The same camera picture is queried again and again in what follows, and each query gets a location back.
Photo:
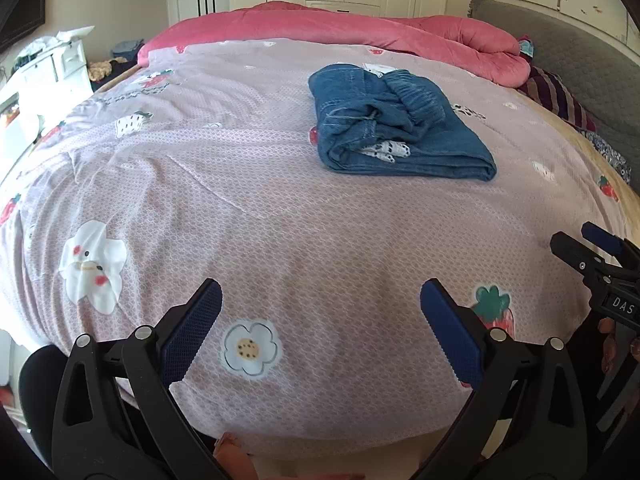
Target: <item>bedsheet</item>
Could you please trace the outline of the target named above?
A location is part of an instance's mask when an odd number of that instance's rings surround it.
[[[138,63],[146,66],[148,54],[158,48],[181,50],[193,44],[269,38],[366,44],[408,52],[452,64],[510,88],[523,85],[530,70],[511,34],[471,18],[382,19],[287,2],[268,2],[178,22],[142,47]]]
[[[551,235],[593,221],[630,236],[614,176],[526,98],[450,64],[288,39],[149,61],[0,187],[0,300],[68,353],[83,332],[123,338],[218,280],[222,312],[171,391],[194,427],[251,453],[326,456],[446,426],[469,390],[420,312],[422,283],[438,277],[521,340],[567,337],[588,292]],[[327,170],[307,79],[336,62],[430,78],[497,176]]]

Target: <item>pink blanket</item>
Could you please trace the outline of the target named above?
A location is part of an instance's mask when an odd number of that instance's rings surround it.
[[[519,57],[518,41],[485,22],[453,16],[388,20],[285,2],[183,20],[149,41],[138,62],[148,66],[149,52],[159,48],[182,50],[192,44],[269,38],[366,44],[405,52],[463,68],[510,88],[523,85],[529,77],[529,65]]]

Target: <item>blue denim jeans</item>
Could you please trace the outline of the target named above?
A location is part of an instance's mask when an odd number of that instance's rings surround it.
[[[333,64],[309,78],[316,100],[318,154],[334,171],[491,180],[494,158],[451,109],[438,86],[407,70],[382,76]],[[359,150],[383,140],[405,143],[394,162]]]

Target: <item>pillow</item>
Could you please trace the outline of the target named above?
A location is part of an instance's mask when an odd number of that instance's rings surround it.
[[[574,128],[596,131],[593,119],[562,84],[559,75],[532,66],[528,81],[518,88],[518,92],[551,110]]]
[[[526,54],[520,55],[526,59],[529,53],[533,54],[533,44],[528,39],[524,42],[528,43],[524,46]],[[631,166],[624,156],[620,155],[606,140],[596,133],[596,125],[593,119],[569,92],[567,87],[564,86],[560,76],[532,66],[528,81],[518,88],[518,92],[533,99],[547,110],[552,111],[583,134],[596,150],[607,159],[608,163],[618,172],[622,179],[627,184],[631,183]]]

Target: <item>striped pillow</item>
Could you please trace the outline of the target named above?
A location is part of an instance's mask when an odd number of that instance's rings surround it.
[[[560,76],[532,66],[528,81],[518,88],[518,92],[552,111],[574,128],[596,132],[593,119],[562,84]]]

